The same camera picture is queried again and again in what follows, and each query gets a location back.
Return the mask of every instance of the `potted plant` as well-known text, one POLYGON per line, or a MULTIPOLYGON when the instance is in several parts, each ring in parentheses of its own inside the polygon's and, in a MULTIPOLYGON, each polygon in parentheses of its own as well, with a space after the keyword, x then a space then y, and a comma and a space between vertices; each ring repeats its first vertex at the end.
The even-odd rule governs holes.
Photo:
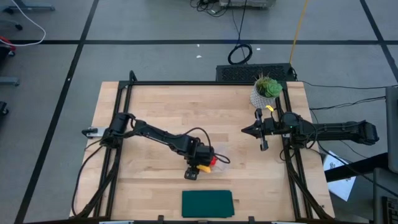
POLYGON ((276 80, 268 76, 264 77, 261 74, 254 84, 250 101, 254 107, 265 109, 267 105, 272 106, 274 104, 281 91, 282 86, 276 80))

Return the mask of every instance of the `red object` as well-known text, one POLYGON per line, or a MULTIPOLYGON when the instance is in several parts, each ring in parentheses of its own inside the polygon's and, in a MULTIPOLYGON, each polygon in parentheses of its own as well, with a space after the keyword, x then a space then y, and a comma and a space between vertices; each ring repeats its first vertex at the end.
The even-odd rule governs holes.
POLYGON ((213 156, 213 159, 211 160, 210 165, 214 166, 214 165, 216 165, 216 162, 217 162, 217 159, 215 156, 213 156))
MULTIPOLYGON (((6 39, 5 37, 0 36, 0 39, 1 39, 2 41, 4 41, 4 42, 7 42, 8 44, 12 44, 11 41, 9 41, 8 39, 6 39)), ((17 49, 15 46, 9 45, 9 47, 10 47, 11 51, 13 51, 13 52, 17 49)))

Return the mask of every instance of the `succulent plant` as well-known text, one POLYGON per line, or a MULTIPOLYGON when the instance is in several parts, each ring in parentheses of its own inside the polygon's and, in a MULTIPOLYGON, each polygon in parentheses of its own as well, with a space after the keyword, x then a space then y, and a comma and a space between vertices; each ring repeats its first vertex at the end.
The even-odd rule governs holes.
POLYGON ((279 96, 280 91, 282 91, 282 86, 272 78, 264 77, 260 75, 260 78, 256 82, 257 92, 261 96, 267 98, 275 98, 279 96))

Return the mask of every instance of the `white flower pot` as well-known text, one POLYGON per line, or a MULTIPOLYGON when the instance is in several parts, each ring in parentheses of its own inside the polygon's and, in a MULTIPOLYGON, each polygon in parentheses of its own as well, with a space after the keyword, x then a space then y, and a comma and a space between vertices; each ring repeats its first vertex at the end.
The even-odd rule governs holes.
POLYGON ((256 83, 254 84, 253 90, 250 95, 251 104, 253 104, 253 106, 255 108, 260 108, 260 109, 265 109, 267 105, 270 105, 274 108, 274 103, 275 103, 276 97, 268 98, 265 96, 261 96, 257 91, 256 83))

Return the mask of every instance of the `small wheel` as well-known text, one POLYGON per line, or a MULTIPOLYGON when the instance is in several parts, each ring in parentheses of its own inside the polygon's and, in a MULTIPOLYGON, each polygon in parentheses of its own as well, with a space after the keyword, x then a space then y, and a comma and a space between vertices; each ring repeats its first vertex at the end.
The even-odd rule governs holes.
POLYGON ((5 115, 8 114, 8 112, 9 112, 9 110, 6 108, 6 109, 4 109, 4 110, 2 111, 2 115, 5 116, 5 115))
POLYGON ((5 8, 3 11, 10 15, 13 15, 13 13, 14 13, 14 10, 10 9, 9 7, 5 8))
POLYGON ((23 29, 23 27, 20 24, 16 24, 15 28, 17 28, 17 30, 22 30, 23 29))

